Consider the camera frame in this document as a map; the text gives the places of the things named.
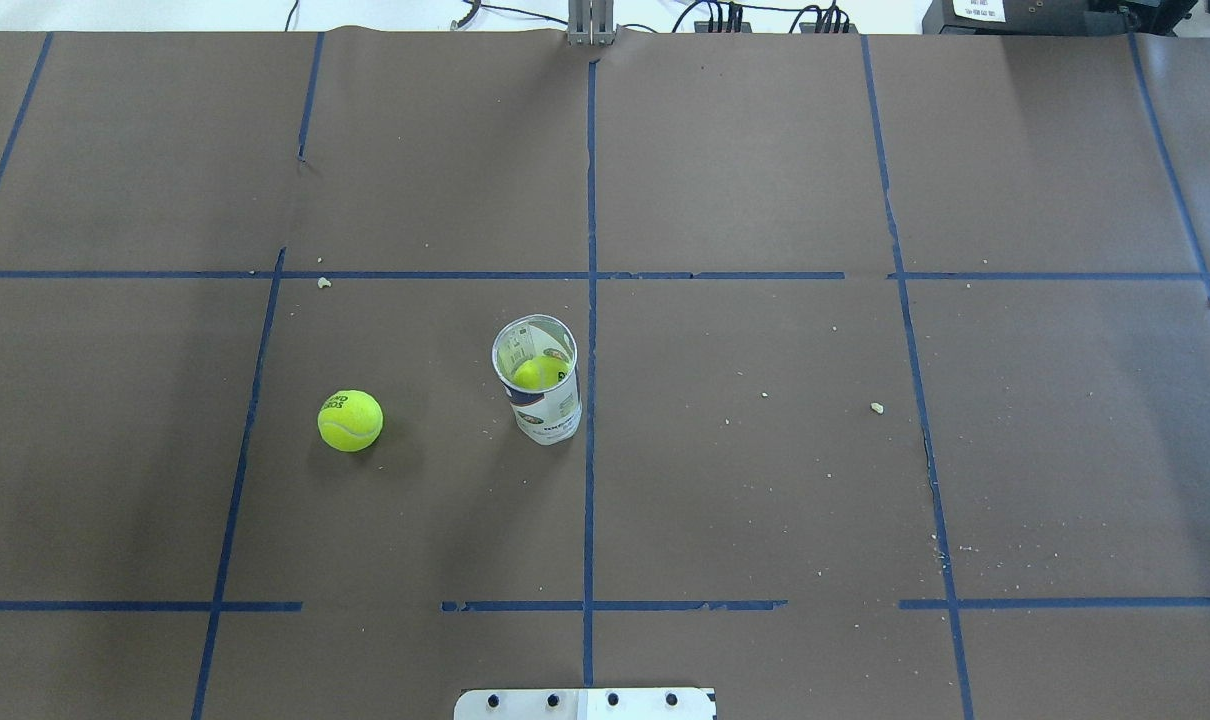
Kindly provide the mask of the clear tennis ball can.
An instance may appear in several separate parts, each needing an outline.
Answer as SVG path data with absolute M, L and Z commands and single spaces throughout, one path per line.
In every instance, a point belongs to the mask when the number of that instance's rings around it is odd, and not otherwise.
M 567 326 L 551 315 L 522 316 L 497 333 L 490 357 L 524 434 L 551 447 L 577 432 L 580 355 Z

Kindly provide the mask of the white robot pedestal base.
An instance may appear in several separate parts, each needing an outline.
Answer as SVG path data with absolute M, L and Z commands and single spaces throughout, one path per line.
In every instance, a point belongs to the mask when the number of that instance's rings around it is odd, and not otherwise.
M 472 689 L 454 719 L 716 719 L 713 689 Z

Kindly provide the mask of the yellow-green tennis ball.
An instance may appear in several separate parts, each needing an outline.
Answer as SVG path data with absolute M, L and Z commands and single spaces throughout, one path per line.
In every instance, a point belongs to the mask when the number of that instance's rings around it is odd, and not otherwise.
M 384 410 L 361 388 L 340 388 L 325 398 L 316 417 L 319 437 L 327 447 L 355 454 L 371 447 L 384 430 Z

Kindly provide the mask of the black power strip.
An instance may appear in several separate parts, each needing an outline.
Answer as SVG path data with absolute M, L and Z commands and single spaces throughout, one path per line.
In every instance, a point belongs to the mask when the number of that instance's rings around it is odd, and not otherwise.
M 839 1 L 801 6 L 739 1 L 682 1 L 672 31 L 711 35 L 857 35 L 858 27 Z

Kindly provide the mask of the aluminium frame post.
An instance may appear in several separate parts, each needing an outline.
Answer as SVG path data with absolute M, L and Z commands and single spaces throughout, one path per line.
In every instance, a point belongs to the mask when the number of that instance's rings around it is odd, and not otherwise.
M 613 0 L 569 0 L 567 44 L 570 46 L 607 46 L 617 40 Z

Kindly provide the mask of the tennis ball inside can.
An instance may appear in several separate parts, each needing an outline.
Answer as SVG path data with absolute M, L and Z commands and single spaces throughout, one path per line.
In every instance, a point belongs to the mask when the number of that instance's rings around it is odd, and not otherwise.
M 523 361 L 512 373 L 512 384 L 522 392 L 537 394 L 561 384 L 570 374 L 567 361 L 560 357 L 540 355 Z

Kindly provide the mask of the black equipment box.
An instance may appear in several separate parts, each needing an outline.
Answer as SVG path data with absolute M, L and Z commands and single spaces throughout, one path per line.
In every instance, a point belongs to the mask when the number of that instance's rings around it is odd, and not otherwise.
M 1195 1 L 930 1 L 924 35 L 1168 36 Z

